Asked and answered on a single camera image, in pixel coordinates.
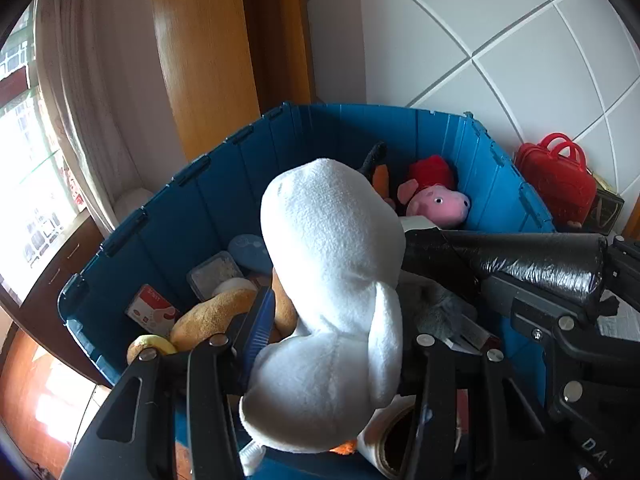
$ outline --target stuffed animal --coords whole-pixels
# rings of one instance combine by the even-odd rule
[[[355,439],[398,389],[404,232],[364,176],[329,159],[276,177],[260,220],[300,320],[258,354],[241,421],[260,446],[327,451]]]
[[[155,334],[144,334],[138,336],[127,349],[127,364],[130,365],[140,352],[145,348],[155,348],[162,355],[175,354],[177,350],[164,337]]]
[[[386,157],[386,144],[379,142],[369,152],[362,167],[358,170],[371,183],[382,199],[396,210],[396,203],[389,195],[389,170],[386,164],[380,164]]]
[[[271,288],[276,296],[276,313],[273,319],[273,324],[284,337],[289,337],[293,334],[298,324],[298,313],[293,306],[293,302],[287,296],[287,293],[282,288],[280,279],[276,273],[276,269],[273,269],[273,279],[271,280]]]
[[[409,166],[409,179],[398,187],[398,200],[406,205],[407,216],[424,216],[441,229],[453,229],[466,220],[471,206],[454,187],[447,162],[431,155]]]
[[[236,288],[224,290],[210,300],[197,304],[176,321],[169,341],[178,352],[195,348],[207,337],[224,332],[236,314],[249,312],[256,295],[257,289],[253,283],[248,280],[236,282]]]

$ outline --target orange plush toy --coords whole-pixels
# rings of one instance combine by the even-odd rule
[[[273,269],[271,288],[276,296],[276,313],[273,324],[283,338],[289,337],[293,334],[298,324],[298,313],[296,312],[296,307],[293,305],[293,302],[282,288],[275,267]]]
[[[334,447],[331,452],[336,453],[338,455],[352,455],[358,450],[358,441],[357,440],[348,440],[344,444],[340,444],[338,447]]]
[[[396,210],[396,203],[389,195],[389,170],[386,164],[380,164],[386,157],[386,144],[377,143],[365,158],[362,167],[358,170],[371,183],[373,189]]]

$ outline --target blue plastic container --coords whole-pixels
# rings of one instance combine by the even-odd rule
[[[359,168],[379,140],[388,145],[391,189],[404,180],[409,164],[436,153],[456,168],[459,190],[472,204],[464,228],[554,230],[536,192],[471,114],[283,104],[194,160],[131,214],[66,284],[60,316],[115,384],[126,368],[129,344],[143,333],[124,313],[140,286],[148,283],[186,312],[198,301],[187,273],[226,249],[234,236],[260,235],[260,200],[274,177],[319,157]],[[508,356],[522,351],[524,338],[508,328],[504,336]],[[519,369],[537,381],[537,364],[531,361]]]

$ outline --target white plush toy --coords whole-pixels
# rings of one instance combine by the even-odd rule
[[[329,159],[274,179],[260,220],[300,320],[258,355],[242,424],[262,446],[326,451],[355,439],[398,389],[404,232],[364,176]]]

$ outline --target blue plush toy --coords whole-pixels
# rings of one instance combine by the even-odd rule
[[[229,242],[227,251],[239,266],[261,274],[271,275],[273,264],[264,245],[256,235],[238,235]]]

